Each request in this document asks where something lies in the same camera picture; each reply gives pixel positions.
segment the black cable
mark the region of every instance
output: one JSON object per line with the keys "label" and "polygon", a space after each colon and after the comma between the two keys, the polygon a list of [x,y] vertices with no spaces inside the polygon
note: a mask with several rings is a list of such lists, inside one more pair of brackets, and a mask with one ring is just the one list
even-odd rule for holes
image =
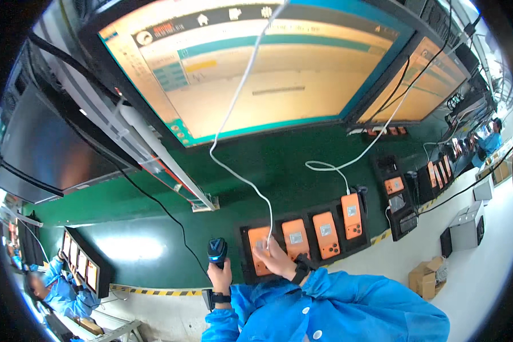
{"label": "black cable", "polygon": [[[511,147],[511,148],[509,149],[509,151],[507,151],[507,152],[506,152],[506,154],[503,156],[503,158],[502,158],[502,159],[500,159],[500,161],[497,163],[497,165],[496,165],[496,166],[494,166],[494,167],[492,168],[492,170],[490,170],[490,173],[491,173],[491,174],[492,174],[492,173],[493,173],[493,172],[494,172],[494,171],[495,171],[495,170],[500,166],[500,164],[501,164],[501,163],[502,163],[502,162],[507,158],[507,156],[509,155],[509,153],[510,153],[511,151],[513,151],[513,147]],[[426,210],[426,211],[421,212],[421,213],[420,213],[420,215],[425,214],[425,213],[427,213],[427,212],[430,212],[430,211],[431,211],[431,210],[433,210],[433,209],[437,209],[438,207],[440,207],[441,205],[443,205],[443,204],[445,204],[446,202],[450,201],[450,200],[451,200],[451,199],[453,199],[454,197],[456,197],[456,196],[458,196],[458,195],[460,195],[460,194],[462,194],[462,193],[466,192],[467,190],[471,189],[473,186],[475,186],[475,185],[476,185],[477,183],[479,183],[480,181],[482,181],[482,179],[481,179],[481,180],[476,181],[476,182],[475,182],[475,183],[473,183],[473,184],[471,184],[469,187],[467,187],[467,188],[463,189],[463,190],[462,190],[462,191],[460,191],[459,193],[457,193],[457,194],[455,194],[455,195],[452,195],[449,199],[447,199],[446,201],[444,201],[444,202],[442,202],[442,203],[439,203],[437,206],[435,206],[435,207],[433,207],[433,208],[431,208],[431,209],[429,209],[429,210]]]}
{"label": "black cable", "polygon": [[119,100],[120,96],[114,92],[112,92],[110,89],[108,89],[105,85],[101,83],[101,81],[88,69],[86,69],[80,62],[75,60],[72,56],[70,56],[68,53],[62,51],[55,45],[49,44],[46,40],[39,37],[36,33],[30,32],[28,34],[28,38],[30,41],[36,45],[37,47],[41,48],[44,51],[47,51],[51,53],[53,56],[59,58],[66,64],[70,65],[74,69],[77,70],[77,72],[81,73],[91,84],[99,88],[99,90],[105,94],[106,97],[112,100],[112,102],[116,105]]}
{"label": "black cable", "polygon": [[201,268],[203,274],[205,274],[205,277],[207,279],[209,279],[209,281],[211,282],[211,279],[209,278],[209,276],[207,275],[207,272],[205,271],[205,269],[203,268],[203,266],[201,265],[201,262],[199,262],[200,260],[198,259],[198,257],[196,256],[196,253],[194,253],[194,251],[188,247],[188,245],[186,244],[186,232],[184,231],[184,226],[181,222],[179,222],[176,218],[173,217],[173,215],[171,215],[171,213],[169,213],[169,211],[164,207],[164,205],[158,201],[155,197],[153,197],[152,195],[150,195],[149,193],[147,193],[146,191],[144,191],[140,186],[138,186],[133,180],[131,180],[131,178],[129,178],[129,176],[125,173],[125,171],[121,168],[120,165],[118,165],[110,156],[104,154],[103,152],[101,152],[92,142],[90,142],[88,139],[86,139],[79,131],[78,129],[74,126],[74,124],[72,122],[70,122],[70,120],[68,118],[64,118],[63,117],[63,120],[65,120],[65,122],[67,123],[67,125],[70,126],[70,128],[74,131],[74,133],[76,133],[76,135],[82,139],[93,151],[96,152],[96,154],[99,154],[100,156],[102,156],[104,159],[106,159],[107,161],[109,161],[112,165],[114,165],[116,167],[116,169],[118,171],[120,171],[120,173],[123,175],[123,177],[125,179],[127,179],[128,182],[131,183],[131,185],[133,185],[135,188],[137,188],[137,190],[139,190],[143,195],[145,195],[146,197],[150,198],[152,201],[158,203],[160,205],[160,207],[164,210],[164,212],[173,220],[175,221],[179,226],[180,228],[182,229],[182,232],[183,232],[183,243],[184,243],[184,246],[186,247],[186,249],[188,249],[190,251],[190,253],[192,253],[192,255],[194,256],[194,258],[196,258],[196,261],[198,262],[198,265],[199,265],[199,268]]}
{"label": "black cable", "polygon": [[409,69],[409,64],[410,64],[410,55],[408,55],[406,57],[406,66],[405,66],[405,69],[403,70],[403,74],[401,75],[401,79],[399,80],[399,83],[397,83],[397,86],[395,87],[395,89],[393,89],[393,92],[390,94],[390,96],[384,101],[384,103],[382,104],[382,107],[380,107],[380,109],[378,109],[378,111],[375,113],[378,114],[382,111],[382,108],[386,105],[386,103],[388,103],[388,101],[393,97],[393,94],[395,94],[395,92],[397,91],[397,89],[399,89],[399,87],[401,86],[401,84],[403,83],[403,79],[405,78],[405,74],[406,74],[406,71]]}
{"label": "black cable", "polygon": [[[452,26],[452,0],[449,0],[449,7],[450,7],[450,11],[449,11],[449,31],[450,31],[450,28]],[[404,96],[404,94],[406,94],[407,91],[409,91],[410,87],[420,78],[420,76],[426,71],[426,69],[429,67],[429,65],[435,60],[435,58],[437,58],[437,56],[439,56],[439,54],[441,52],[443,52],[443,50],[445,49],[446,45],[448,44],[449,42],[449,37],[446,36],[446,39],[445,39],[445,43],[443,44],[443,46],[441,47],[441,49],[429,60],[428,64],[424,67],[424,69],[422,69],[422,71],[418,74],[418,76],[409,84],[409,86],[405,89],[405,91],[399,95],[396,99],[394,99],[389,105],[387,106],[383,106],[382,105],[382,109],[379,109],[376,113],[374,113],[374,115],[369,119],[367,120],[367,123],[373,118],[376,116],[376,114],[380,113],[380,112],[383,112],[385,111],[389,106],[391,106],[392,104],[394,104],[398,99],[400,99],[401,97]]]}

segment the cardboard packaging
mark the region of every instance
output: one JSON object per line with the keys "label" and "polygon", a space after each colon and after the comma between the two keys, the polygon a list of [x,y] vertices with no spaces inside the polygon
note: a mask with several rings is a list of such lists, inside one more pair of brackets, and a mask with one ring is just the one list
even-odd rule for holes
{"label": "cardboard packaging", "polygon": [[446,283],[446,281],[435,283],[435,272],[442,264],[443,258],[440,256],[428,262],[421,262],[409,273],[409,288],[424,300],[434,298]]}
{"label": "cardboard packaging", "polygon": [[87,318],[80,319],[80,318],[76,317],[76,318],[73,318],[72,320],[74,322],[76,322],[78,325],[82,326],[87,331],[89,331],[90,333],[92,333],[93,335],[103,335],[104,334],[103,328],[101,328],[100,326],[91,322]]}

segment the black wrist strap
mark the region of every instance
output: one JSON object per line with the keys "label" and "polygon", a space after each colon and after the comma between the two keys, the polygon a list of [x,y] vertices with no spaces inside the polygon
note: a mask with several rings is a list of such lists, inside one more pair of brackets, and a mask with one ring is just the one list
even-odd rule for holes
{"label": "black wrist strap", "polygon": [[225,296],[225,295],[223,295],[220,292],[213,292],[213,296],[212,296],[211,299],[212,299],[214,304],[217,304],[217,303],[230,303],[230,302],[232,302],[232,297]]}
{"label": "black wrist strap", "polygon": [[297,263],[295,271],[296,275],[291,282],[293,284],[300,285],[304,277],[310,273],[310,268],[305,263]]}

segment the blue lab coat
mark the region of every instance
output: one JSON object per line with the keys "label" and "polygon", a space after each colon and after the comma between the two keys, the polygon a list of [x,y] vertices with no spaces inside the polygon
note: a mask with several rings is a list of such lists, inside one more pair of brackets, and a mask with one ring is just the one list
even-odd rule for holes
{"label": "blue lab coat", "polygon": [[[486,155],[489,156],[502,145],[502,136],[499,133],[492,133],[485,139],[477,139],[477,144],[480,148],[485,150]],[[475,154],[471,163],[474,167],[480,168],[485,162],[479,159],[479,155]]]}
{"label": "blue lab coat", "polygon": [[63,262],[58,256],[55,256],[50,261],[49,269],[46,271],[42,281],[44,285],[51,287],[51,291],[44,298],[44,301],[59,314],[74,318],[86,318],[89,317],[93,309],[101,303],[100,299],[84,286],[83,291],[76,293],[74,286],[76,282],[72,274],[68,274],[68,277],[63,277],[61,269]]}
{"label": "blue lab coat", "polygon": [[435,306],[383,276],[313,271],[300,289],[287,280],[231,287],[233,309],[205,317],[206,341],[446,341]]}

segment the orange smartphone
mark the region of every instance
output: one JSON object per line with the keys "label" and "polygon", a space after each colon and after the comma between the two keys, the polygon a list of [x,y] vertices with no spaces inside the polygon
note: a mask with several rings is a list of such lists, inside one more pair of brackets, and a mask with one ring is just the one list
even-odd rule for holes
{"label": "orange smartphone", "polygon": [[[249,229],[249,243],[251,244],[251,250],[253,247],[263,248],[262,241],[268,238],[268,232],[270,231],[270,227],[260,227]],[[266,265],[260,261],[259,258],[253,255],[253,264],[255,266],[255,273],[257,276],[263,276],[272,274],[270,270],[267,269]]]}
{"label": "orange smartphone", "polygon": [[443,168],[443,163],[439,161],[439,168],[441,169],[441,174],[443,175],[443,179],[445,180],[445,184],[449,182],[449,178],[446,176],[445,169]]}
{"label": "orange smartphone", "polygon": [[433,163],[431,161],[428,162],[428,172],[429,181],[431,182],[431,188],[435,188],[437,186],[437,181],[435,180],[435,172],[433,170]]}
{"label": "orange smartphone", "polygon": [[328,259],[340,254],[340,244],[338,243],[338,235],[336,234],[336,226],[334,225],[333,214],[328,211],[313,218],[313,226],[317,236],[317,243],[321,251],[321,258]]}
{"label": "orange smartphone", "polygon": [[283,222],[281,223],[281,229],[283,229],[283,237],[285,237],[285,245],[287,245],[287,255],[291,260],[294,261],[299,254],[306,254],[309,259],[310,246],[304,228],[304,221],[299,218]]}
{"label": "orange smartphone", "polygon": [[445,161],[446,173],[449,174],[449,177],[450,177],[452,175],[452,173],[450,172],[450,161],[449,161],[449,158],[445,155],[445,156],[443,156],[443,159]]}
{"label": "orange smartphone", "polygon": [[361,213],[359,211],[359,196],[357,194],[342,196],[340,201],[342,202],[342,213],[344,215],[346,238],[349,240],[360,236]]}
{"label": "orange smartphone", "polygon": [[439,170],[437,169],[437,165],[433,165],[433,171],[435,171],[435,178],[437,182],[439,182],[439,189],[443,188],[443,182],[441,181],[441,176],[439,175]]}
{"label": "orange smartphone", "polygon": [[401,177],[392,178],[390,180],[384,181],[384,186],[386,186],[386,192],[388,195],[394,194],[398,191],[403,190],[405,187],[403,186],[403,180]]}

